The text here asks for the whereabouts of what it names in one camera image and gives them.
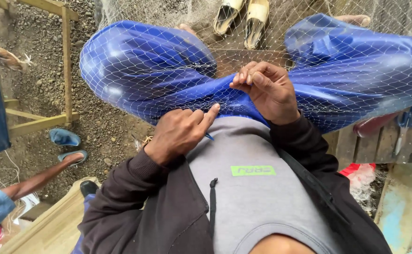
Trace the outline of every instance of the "hand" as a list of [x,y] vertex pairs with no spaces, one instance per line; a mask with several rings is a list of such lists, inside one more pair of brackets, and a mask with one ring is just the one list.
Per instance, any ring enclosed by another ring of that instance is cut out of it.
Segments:
[[236,74],[230,87],[250,96],[256,109],[273,124],[299,119],[297,100],[288,72],[267,62],[251,62]]
[[180,155],[195,148],[205,136],[219,113],[220,105],[212,106],[208,113],[200,109],[175,109],[159,120],[153,139],[145,146],[145,153],[158,165],[164,166]]

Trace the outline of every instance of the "fishing net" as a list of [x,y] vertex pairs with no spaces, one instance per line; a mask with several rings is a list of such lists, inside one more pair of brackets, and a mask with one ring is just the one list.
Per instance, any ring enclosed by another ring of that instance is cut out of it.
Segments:
[[[100,29],[82,50],[82,77],[101,99],[151,124],[174,108],[216,102],[221,116],[265,123],[248,96],[229,88],[249,61],[286,64],[299,108],[323,133],[412,105],[412,1],[270,0],[261,51],[252,52],[241,51],[246,5],[225,35],[214,35],[220,5],[97,0]],[[344,14],[371,22],[331,18]],[[180,23],[196,34],[175,29]]]

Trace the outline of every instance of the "green logo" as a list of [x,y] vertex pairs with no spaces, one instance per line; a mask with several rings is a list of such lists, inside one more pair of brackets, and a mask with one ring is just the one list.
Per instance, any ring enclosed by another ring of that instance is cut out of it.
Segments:
[[277,175],[272,166],[231,166],[233,176]]

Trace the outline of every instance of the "blue netting needle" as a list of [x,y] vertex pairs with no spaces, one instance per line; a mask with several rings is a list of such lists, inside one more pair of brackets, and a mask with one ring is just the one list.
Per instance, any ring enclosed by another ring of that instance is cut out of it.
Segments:
[[209,133],[207,133],[206,132],[206,135],[205,135],[207,138],[209,138],[209,139],[211,139],[211,140],[214,140],[214,138],[209,134]]

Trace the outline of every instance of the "blue shoe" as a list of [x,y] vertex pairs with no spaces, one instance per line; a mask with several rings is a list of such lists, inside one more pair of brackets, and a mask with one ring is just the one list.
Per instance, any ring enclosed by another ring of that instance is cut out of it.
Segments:
[[80,137],[71,131],[67,131],[60,128],[54,128],[49,131],[49,138],[52,142],[60,146],[73,146],[80,145]]
[[68,152],[68,153],[61,154],[61,155],[57,156],[57,159],[59,159],[59,161],[62,161],[63,159],[65,159],[65,157],[66,157],[67,155],[75,154],[75,153],[82,153],[82,154],[84,155],[84,159],[81,159],[80,161],[71,164],[70,167],[72,167],[72,166],[74,166],[74,165],[78,165],[79,163],[82,163],[82,162],[86,161],[86,160],[89,158],[89,153],[87,153],[87,151],[85,151],[85,150],[78,150],[78,151],[74,151],[74,152]]

